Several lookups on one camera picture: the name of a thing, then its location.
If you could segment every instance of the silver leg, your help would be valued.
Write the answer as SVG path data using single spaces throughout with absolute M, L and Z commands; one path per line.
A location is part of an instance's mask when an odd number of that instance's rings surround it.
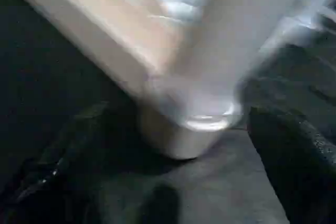
M 259 50 L 293 1 L 209 2 L 177 60 L 148 81 L 141 124 L 155 148 L 195 158 L 239 120 L 239 87 L 270 56 Z

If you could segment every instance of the dark floor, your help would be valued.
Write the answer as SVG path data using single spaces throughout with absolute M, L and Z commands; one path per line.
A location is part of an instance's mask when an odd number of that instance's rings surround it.
M 23 0 L 0 0 L 0 190 L 71 115 L 128 97 Z
M 228 132 L 203 159 L 167 161 L 138 142 L 136 106 L 100 69 L 25 1 L 0 3 L 0 190 L 23 160 L 57 138 L 72 115 L 108 101 L 128 109 L 110 112 L 112 135 L 93 141 L 69 180 L 72 190 L 92 198 L 103 223 L 155 223 L 163 216 L 163 223 L 286 223 L 246 132 Z M 285 48 L 281 59 L 247 85 L 247 107 L 299 111 L 333 140 L 334 44 L 325 37 L 317 48 Z M 112 123 L 120 118 L 125 129 Z

